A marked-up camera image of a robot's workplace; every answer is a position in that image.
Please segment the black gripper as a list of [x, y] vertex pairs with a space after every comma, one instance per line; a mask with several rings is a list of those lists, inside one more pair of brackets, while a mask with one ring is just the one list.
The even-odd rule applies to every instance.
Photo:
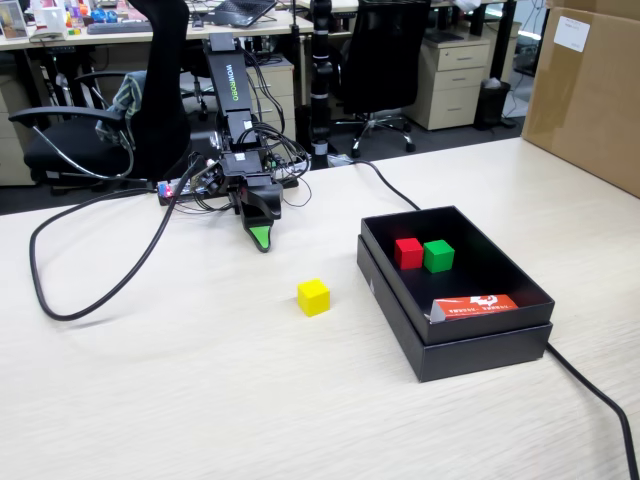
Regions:
[[220, 192], [240, 193], [243, 228], [260, 252], [268, 252], [274, 220], [281, 218], [283, 187], [273, 183], [257, 151], [225, 153], [220, 165], [223, 174]]

